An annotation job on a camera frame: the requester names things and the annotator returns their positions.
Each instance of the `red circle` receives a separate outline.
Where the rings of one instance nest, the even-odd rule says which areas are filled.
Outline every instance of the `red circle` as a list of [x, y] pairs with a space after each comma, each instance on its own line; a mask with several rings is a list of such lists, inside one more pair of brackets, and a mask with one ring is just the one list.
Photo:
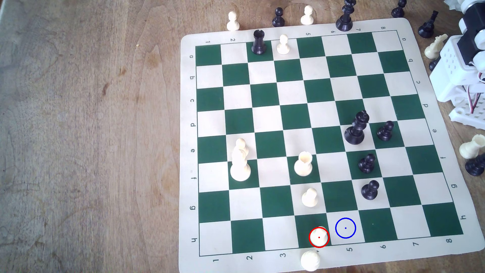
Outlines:
[[[321, 229], [323, 229], [324, 231], [326, 231], [326, 232], [327, 232], [327, 243], [325, 243], [323, 246], [316, 246], [316, 245], [314, 245], [314, 244], [311, 242], [311, 240], [310, 240], [310, 234], [311, 234], [311, 233], [312, 233], [312, 232], [313, 232], [315, 229], [317, 229], [317, 228], [321, 228]], [[308, 240], [310, 241], [311, 245], [312, 245], [312, 246], [314, 246], [314, 247], [316, 247], [316, 248], [322, 248], [322, 247], [324, 247], [324, 246], [328, 245], [328, 242], [330, 241], [330, 233], [328, 233], [328, 230], [327, 230], [326, 228], [324, 228], [324, 227], [317, 226], [316, 228], [314, 228], [314, 229], [312, 229], [312, 230], [310, 231], [310, 234], [308, 234]]]

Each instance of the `wooden table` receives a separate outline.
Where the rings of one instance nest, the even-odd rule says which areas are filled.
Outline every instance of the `wooden table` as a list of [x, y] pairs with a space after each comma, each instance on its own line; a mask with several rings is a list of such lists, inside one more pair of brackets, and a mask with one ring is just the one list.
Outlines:
[[[352, 19], [389, 18], [397, 0], [357, 0]], [[308, 0], [316, 24], [342, 0]], [[178, 272], [180, 40], [270, 27], [277, 6], [299, 24], [303, 3], [271, 0], [5, 0], [0, 18], [0, 271]], [[462, 13], [408, 1], [417, 29], [460, 34]], [[423, 50], [432, 39], [417, 34]], [[423, 55], [425, 63], [429, 60]], [[477, 133], [450, 122], [455, 151]], [[485, 227], [485, 184], [458, 159]], [[484, 272], [485, 252], [325, 272]]]

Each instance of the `chessboard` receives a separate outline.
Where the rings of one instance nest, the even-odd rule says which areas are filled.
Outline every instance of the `chessboard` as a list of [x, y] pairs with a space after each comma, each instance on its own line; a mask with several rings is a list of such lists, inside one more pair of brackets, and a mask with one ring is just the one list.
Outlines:
[[[181, 273], [302, 270], [461, 254], [484, 248], [473, 202], [408, 21], [403, 18], [191, 34], [181, 41]], [[289, 38], [290, 52], [276, 47]], [[343, 133], [356, 114], [370, 120], [361, 144]], [[392, 138], [376, 133], [394, 122]], [[250, 177], [229, 174], [243, 138]], [[300, 152], [313, 170], [299, 176]], [[371, 173], [358, 162], [376, 157]], [[380, 187], [374, 200], [361, 188]], [[308, 188], [314, 207], [302, 204]], [[325, 247], [312, 229], [329, 232]]]

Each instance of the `blue circle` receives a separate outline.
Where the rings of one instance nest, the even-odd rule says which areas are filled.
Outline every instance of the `blue circle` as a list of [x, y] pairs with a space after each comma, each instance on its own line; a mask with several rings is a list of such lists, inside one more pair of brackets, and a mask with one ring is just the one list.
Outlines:
[[[354, 233], [352, 233], [352, 235], [350, 235], [349, 237], [342, 237], [340, 236], [339, 232], [337, 231], [337, 225], [339, 224], [340, 221], [344, 220], [344, 219], [349, 219], [350, 221], [352, 221], [352, 223], [354, 223]], [[337, 223], [335, 224], [335, 232], [337, 233], [337, 235], [340, 237], [340, 238], [343, 238], [343, 239], [348, 239], [350, 237], [352, 237], [357, 231], [357, 225], [356, 225], [356, 222], [354, 222], [354, 220], [350, 219], [350, 218], [342, 218], [340, 220], [337, 221]]]

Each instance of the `black chess piece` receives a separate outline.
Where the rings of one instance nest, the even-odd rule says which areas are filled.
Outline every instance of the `black chess piece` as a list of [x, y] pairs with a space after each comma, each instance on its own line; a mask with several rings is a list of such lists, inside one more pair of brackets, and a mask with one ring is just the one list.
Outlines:
[[343, 136], [347, 142], [350, 144], [360, 144], [364, 141], [364, 130], [367, 127], [367, 122], [369, 122], [369, 115], [365, 110], [358, 112], [356, 118], [352, 122], [352, 126], [347, 128], [343, 133]]
[[345, 0], [345, 6], [342, 7], [343, 15], [337, 19], [335, 26], [340, 31], [349, 31], [352, 29], [352, 18], [350, 14], [354, 12], [354, 6], [357, 4], [356, 0]]
[[438, 12], [436, 10], [433, 10], [433, 15], [431, 15], [431, 18], [418, 28], [418, 34], [421, 37], [429, 38], [433, 36], [433, 33], [435, 33], [436, 16], [438, 16]]
[[479, 176], [485, 170], [485, 154], [481, 154], [465, 163], [465, 169], [473, 176]]
[[274, 27], [284, 27], [285, 26], [285, 20], [283, 19], [283, 9], [280, 7], [277, 7], [275, 10], [275, 15], [276, 17], [273, 19], [272, 23]]
[[368, 184], [364, 185], [360, 190], [362, 196], [367, 200], [374, 200], [377, 197], [377, 189], [379, 188], [379, 182], [371, 180]]
[[398, 7], [391, 11], [392, 17], [394, 18], [404, 17], [403, 8], [406, 6], [406, 4], [407, 4], [407, 0], [399, 0], [399, 2], [397, 3]]
[[254, 43], [251, 47], [251, 51], [256, 54], [260, 55], [266, 52], [266, 45], [264, 44], [264, 31], [262, 30], [255, 30], [254, 31]]
[[363, 159], [359, 161], [359, 170], [363, 173], [370, 173], [374, 170], [375, 156], [373, 154], [367, 154]]
[[392, 129], [394, 123], [390, 120], [386, 121], [386, 124], [377, 130], [377, 137], [382, 141], [389, 141], [392, 137]]

